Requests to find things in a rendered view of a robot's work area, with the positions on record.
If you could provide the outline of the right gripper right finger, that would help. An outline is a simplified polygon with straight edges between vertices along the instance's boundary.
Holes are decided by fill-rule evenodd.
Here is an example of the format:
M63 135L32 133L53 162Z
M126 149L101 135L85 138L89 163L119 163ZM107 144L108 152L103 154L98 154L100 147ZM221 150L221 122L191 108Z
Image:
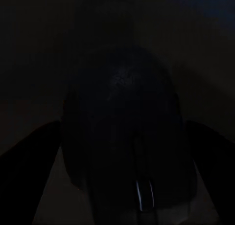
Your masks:
M235 144L210 127L185 125L191 155L223 225L235 225Z

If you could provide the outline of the mouse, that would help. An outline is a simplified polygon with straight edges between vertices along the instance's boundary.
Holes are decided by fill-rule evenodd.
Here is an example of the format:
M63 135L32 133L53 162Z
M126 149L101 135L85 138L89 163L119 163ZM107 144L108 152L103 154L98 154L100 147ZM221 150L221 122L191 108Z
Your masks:
M115 43L74 67L60 138L95 225L177 225L197 204L191 144L170 74L143 47Z

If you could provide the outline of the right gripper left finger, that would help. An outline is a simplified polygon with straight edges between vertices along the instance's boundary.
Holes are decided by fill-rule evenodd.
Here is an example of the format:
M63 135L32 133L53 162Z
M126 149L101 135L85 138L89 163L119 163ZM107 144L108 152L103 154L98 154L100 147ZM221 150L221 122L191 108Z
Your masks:
M45 124L0 156L0 225L31 225L58 153L59 120Z

